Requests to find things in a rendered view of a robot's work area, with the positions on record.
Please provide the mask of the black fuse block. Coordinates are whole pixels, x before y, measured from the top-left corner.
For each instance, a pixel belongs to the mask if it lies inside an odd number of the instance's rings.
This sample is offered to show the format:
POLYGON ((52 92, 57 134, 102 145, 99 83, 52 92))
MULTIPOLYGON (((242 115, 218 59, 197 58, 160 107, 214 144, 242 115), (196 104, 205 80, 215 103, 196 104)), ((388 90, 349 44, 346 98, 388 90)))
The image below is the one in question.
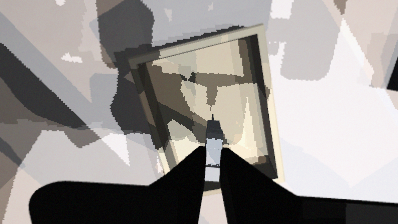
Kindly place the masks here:
POLYGON ((393 72, 391 74, 391 78, 390 78, 388 87, 386 87, 386 90, 398 92, 398 57, 397 57, 393 72))

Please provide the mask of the beige rectangular tray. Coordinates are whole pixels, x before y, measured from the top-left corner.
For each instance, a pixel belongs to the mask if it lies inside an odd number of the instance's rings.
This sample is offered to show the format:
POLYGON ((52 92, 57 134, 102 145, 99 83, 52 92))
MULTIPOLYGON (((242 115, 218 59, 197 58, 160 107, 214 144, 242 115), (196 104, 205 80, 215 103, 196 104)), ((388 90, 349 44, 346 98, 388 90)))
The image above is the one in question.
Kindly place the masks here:
POLYGON ((264 24, 127 62, 165 174, 205 146, 213 114, 222 147, 285 182, 264 24))

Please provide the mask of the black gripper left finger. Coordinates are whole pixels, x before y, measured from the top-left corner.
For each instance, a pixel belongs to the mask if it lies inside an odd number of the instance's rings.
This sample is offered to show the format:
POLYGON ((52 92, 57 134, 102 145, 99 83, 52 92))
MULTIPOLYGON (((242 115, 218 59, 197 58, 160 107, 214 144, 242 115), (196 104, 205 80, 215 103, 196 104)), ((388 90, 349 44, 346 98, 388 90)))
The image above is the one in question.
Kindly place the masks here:
POLYGON ((31 224, 198 224, 206 156, 206 146, 198 146, 150 185, 44 185, 30 198, 31 224))

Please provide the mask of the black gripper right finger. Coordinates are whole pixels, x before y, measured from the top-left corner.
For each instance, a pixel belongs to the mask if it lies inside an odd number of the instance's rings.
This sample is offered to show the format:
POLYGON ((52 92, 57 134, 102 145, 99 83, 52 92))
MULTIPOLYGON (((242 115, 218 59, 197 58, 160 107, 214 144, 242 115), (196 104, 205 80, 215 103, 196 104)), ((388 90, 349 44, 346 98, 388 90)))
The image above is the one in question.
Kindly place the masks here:
POLYGON ((297 196, 222 147, 227 224, 398 224, 398 203, 297 196))

